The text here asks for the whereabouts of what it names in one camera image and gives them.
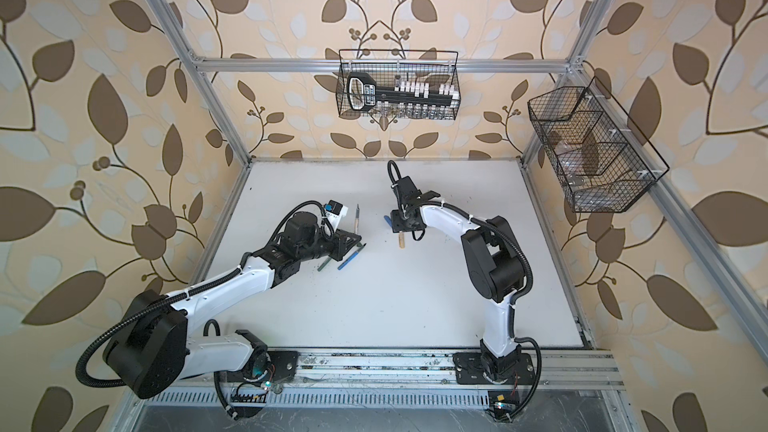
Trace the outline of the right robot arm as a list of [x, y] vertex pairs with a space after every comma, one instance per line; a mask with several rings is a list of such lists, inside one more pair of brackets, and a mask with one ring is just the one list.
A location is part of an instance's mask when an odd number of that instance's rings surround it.
[[387, 174], [397, 203], [390, 213], [395, 233], [420, 241], [434, 228], [461, 246], [470, 282], [487, 300], [481, 370], [491, 383], [509, 381], [528, 357], [522, 345], [540, 350], [534, 339], [515, 334], [516, 302], [532, 291], [533, 272], [509, 222], [502, 216], [478, 218], [434, 191], [421, 191], [393, 160], [387, 162]]

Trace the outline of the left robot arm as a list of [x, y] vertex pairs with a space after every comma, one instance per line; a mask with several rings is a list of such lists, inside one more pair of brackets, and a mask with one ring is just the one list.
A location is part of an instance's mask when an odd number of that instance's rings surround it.
[[214, 372], [244, 372], [260, 379], [267, 345], [238, 329], [228, 335], [197, 336], [219, 314], [284, 283], [302, 263], [342, 260], [362, 238], [340, 228], [348, 212], [337, 201], [294, 207], [262, 248], [247, 252], [230, 272], [169, 295], [138, 294], [122, 320], [98, 336], [79, 357], [75, 377], [91, 388], [126, 386], [152, 398], [175, 382]]

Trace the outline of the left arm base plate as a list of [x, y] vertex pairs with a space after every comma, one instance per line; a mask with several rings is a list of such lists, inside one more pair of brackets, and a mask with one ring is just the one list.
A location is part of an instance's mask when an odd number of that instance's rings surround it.
[[298, 370], [299, 352], [295, 350], [268, 350], [251, 359], [235, 372], [225, 372], [226, 383], [291, 382]]

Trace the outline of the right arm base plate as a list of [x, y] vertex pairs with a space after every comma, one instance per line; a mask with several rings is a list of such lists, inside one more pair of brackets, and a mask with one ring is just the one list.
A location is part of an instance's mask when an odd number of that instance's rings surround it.
[[535, 367], [532, 356], [515, 349], [503, 357], [487, 351], [453, 354], [456, 381], [460, 385], [532, 385]]

